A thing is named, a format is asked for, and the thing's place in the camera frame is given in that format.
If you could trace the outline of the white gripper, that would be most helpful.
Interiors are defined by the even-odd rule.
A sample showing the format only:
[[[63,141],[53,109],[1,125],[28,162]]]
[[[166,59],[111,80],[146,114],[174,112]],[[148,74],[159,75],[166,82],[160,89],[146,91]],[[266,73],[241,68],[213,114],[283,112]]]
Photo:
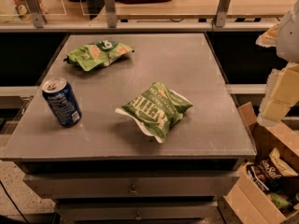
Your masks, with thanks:
[[[282,70],[273,69],[267,79],[257,121],[264,127],[271,127],[299,102],[299,0],[279,25],[273,25],[258,36],[256,44],[265,48],[277,46],[277,56],[293,62]]]

